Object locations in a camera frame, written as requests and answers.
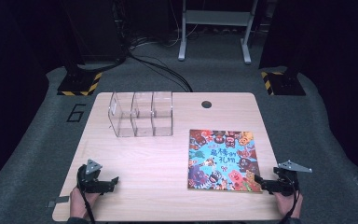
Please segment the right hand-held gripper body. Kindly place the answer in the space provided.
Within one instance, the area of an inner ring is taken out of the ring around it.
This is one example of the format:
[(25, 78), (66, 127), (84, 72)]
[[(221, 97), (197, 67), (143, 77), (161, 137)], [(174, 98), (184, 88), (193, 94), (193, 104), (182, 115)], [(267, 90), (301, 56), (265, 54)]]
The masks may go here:
[(312, 169), (290, 160), (279, 163), (277, 167), (273, 168), (273, 173), (278, 178), (268, 187), (268, 192), (270, 194), (279, 192), (283, 196), (293, 195), (299, 190), (298, 172), (311, 173)]

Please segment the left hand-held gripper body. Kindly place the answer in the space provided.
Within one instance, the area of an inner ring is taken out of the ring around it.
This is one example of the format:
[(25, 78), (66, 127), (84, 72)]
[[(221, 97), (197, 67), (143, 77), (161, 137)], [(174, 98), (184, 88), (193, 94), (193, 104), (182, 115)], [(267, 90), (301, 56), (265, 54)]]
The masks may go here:
[(98, 179), (101, 169), (101, 164), (88, 159), (87, 163), (81, 165), (77, 170), (77, 187), (87, 193), (101, 193), (103, 188), (111, 187), (107, 185), (107, 181)]

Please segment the colourful picture book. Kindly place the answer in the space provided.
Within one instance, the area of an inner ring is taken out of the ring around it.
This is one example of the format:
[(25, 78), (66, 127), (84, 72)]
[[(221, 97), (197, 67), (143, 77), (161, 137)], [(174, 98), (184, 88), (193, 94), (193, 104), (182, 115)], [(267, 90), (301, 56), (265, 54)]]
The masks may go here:
[(260, 192), (252, 132), (190, 130), (189, 189)]

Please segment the clear acrylic book organizer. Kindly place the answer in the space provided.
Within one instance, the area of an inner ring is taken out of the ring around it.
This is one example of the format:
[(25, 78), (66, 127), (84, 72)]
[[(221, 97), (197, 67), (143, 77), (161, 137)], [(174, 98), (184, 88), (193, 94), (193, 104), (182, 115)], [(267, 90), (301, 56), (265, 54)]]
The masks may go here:
[(171, 91), (114, 92), (108, 118), (116, 137), (173, 135)]

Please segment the person's right hand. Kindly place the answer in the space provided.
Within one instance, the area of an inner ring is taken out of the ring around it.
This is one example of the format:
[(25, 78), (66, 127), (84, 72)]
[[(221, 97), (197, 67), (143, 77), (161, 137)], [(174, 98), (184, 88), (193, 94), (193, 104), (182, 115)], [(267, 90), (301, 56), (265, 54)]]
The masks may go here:
[(300, 218), (303, 195), (299, 191), (290, 196), (283, 196), (279, 192), (274, 192), (273, 195), (277, 201), (278, 211), (283, 217), (293, 209), (291, 217)]

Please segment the person's left hand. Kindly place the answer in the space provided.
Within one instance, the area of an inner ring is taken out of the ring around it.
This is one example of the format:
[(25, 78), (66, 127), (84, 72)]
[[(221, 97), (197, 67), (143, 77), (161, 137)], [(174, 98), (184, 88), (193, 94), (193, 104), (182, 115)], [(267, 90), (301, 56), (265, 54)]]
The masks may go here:
[[(99, 196), (99, 193), (85, 193), (90, 207), (93, 207)], [(80, 190), (73, 188), (70, 193), (70, 217), (86, 218), (88, 215), (89, 213)]]

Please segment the grey tape strip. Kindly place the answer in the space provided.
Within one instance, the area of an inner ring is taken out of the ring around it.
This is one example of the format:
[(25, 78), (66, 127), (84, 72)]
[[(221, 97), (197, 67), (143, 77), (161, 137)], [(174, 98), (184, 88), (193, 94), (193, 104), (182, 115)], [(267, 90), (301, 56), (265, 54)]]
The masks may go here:
[(48, 201), (46, 208), (54, 208), (56, 204), (58, 203), (68, 203), (69, 197), (68, 196), (60, 196), (56, 197), (50, 201)]

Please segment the black stand with striped base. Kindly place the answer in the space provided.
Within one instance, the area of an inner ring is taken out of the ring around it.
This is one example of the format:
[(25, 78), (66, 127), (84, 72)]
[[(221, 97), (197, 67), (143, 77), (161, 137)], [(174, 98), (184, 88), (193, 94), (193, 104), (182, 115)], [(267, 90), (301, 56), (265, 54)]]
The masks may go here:
[(278, 0), (259, 65), (286, 67), (282, 73), (264, 75), (272, 95), (305, 95), (297, 75), (306, 49), (296, 18), (296, 0)]
[(63, 31), (67, 31), (69, 35), (62, 38), (62, 45), (59, 47), (66, 75), (58, 88), (58, 92), (63, 95), (91, 95), (96, 89), (103, 69), (84, 69), (78, 66), (78, 60), (82, 61), (80, 36), (77, 33), (71, 9), (67, 6), (71, 1), (60, 0), (63, 17), (66, 19)]

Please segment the dark cabinet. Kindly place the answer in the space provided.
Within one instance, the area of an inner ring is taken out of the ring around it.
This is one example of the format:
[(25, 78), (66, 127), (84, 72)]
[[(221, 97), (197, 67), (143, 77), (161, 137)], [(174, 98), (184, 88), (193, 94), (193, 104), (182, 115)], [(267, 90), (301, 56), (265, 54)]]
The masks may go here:
[(114, 0), (63, 0), (84, 62), (125, 59), (115, 22)]

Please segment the white metal stand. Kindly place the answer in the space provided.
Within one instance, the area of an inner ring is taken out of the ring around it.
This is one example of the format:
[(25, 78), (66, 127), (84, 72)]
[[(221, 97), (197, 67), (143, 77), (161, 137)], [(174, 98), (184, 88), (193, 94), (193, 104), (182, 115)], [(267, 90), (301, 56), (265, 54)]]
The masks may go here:
[(242, 57), (246, 64), (250, 64), (252, 62), (248, 41), (252, 31), (258, 0), (253, 0), (251, 10), (246, 12), (190, 10), (186, 8), (186, 0), (182, 0), (182, 3), (182, 34), (178, 53), (178, 60), (180, 62), (186, 58), (186, 26), (188, 24), (245, 27), (245, 34), (241, 39)]

